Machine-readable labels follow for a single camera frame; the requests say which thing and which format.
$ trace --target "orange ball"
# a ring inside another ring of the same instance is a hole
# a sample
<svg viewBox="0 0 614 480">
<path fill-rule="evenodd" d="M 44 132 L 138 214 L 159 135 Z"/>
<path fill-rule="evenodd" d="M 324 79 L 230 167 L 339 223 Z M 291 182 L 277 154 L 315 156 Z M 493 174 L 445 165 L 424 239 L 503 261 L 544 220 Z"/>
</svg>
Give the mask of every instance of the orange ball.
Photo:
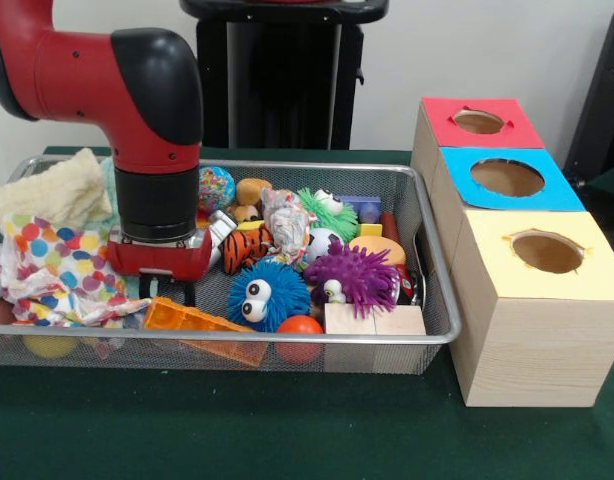
<svg viewBox="0 0 614 480">
<path fill-rule="evenodd" d="M 293 335 L 322 335 L 323 327 L 307 315 L 289 317 L 280 324 L 276 333 Z M 276 343 L 276 353 L 292 365 L 306 365 L 320 356 L 323 346 L 318 343 Z"/>
</svg>

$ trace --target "white wall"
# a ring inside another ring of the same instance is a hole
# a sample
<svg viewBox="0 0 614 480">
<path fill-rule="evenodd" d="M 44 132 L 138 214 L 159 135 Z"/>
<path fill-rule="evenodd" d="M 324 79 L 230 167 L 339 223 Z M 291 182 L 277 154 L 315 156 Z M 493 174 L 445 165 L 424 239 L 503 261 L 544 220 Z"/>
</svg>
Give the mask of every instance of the white wall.
<svg viewBox="0 0 614 480">
<path fill-rule="evenodd" d="M 391 0 L 365 27 L 352 148 L 410 149 L 423 95 L 517 97 L 563 161 L 614 0 Z M 58 28 L 159 26 L 195 45 L 175 0 L 55 0 Z M 0 182 L 47 145 L 104 145 L 90 126 L 17 120 L 0 107 Z"/>
</svg>

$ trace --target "red box top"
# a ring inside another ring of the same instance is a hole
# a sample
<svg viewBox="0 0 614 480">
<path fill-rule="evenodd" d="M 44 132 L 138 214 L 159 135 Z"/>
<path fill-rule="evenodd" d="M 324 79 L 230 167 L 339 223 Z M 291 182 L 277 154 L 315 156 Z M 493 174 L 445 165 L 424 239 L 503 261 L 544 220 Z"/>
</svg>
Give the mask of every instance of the red box top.
<svg viewBox="0 0 614 480">
<path fill-rule="evenodd" d="M 545 148 L 517 100 L 423 97 L 439 147 Z"/>
</svg>

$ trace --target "polka dot fabric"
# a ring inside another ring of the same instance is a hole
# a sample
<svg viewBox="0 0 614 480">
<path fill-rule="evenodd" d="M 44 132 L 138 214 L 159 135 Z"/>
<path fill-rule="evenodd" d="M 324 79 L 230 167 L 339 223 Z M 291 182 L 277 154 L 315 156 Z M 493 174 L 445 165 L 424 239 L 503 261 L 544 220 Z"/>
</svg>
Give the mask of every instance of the polka dot fabric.
<svg viewBox="0 0 614 480">
<path fill-rule="evenodd" d="M 18 325 L 120 328 L 149 300 L 128 300 L 107 262 L 107 232 L 54 228 L 28 215 L 4 219 L 3 285 Z"/>
</svg>

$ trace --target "round hole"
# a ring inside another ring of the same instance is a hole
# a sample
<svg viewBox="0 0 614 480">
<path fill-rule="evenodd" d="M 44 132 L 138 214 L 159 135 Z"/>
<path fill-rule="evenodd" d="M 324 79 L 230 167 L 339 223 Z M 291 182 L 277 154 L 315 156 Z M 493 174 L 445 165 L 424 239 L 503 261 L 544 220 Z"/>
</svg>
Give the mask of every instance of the round hole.
<svg viewBox="0 0 614 480">
<path fill-rule="evenodd" d="M 487 190 L 508 197 L 529 197 L 540 192 L 545 180 L 528 165 L 504 158 L 490 158 L 471 167 L 471 176 Z"/>
<path fill-rule="evenodd" d="M 527 265 L 543 272 L 567 273 L 583 263 L 580 248 L 556 233 L 520 235 L 512 242 L 512 248 Z"/>
<path fill-rule="evenodd" d="M 460 128 L 479 135 L 492 135 L 502 130 L 504 122 L 492 113 L 480 110 L 461 110 L 454 115 L 454 121 Z"/>
</svg>

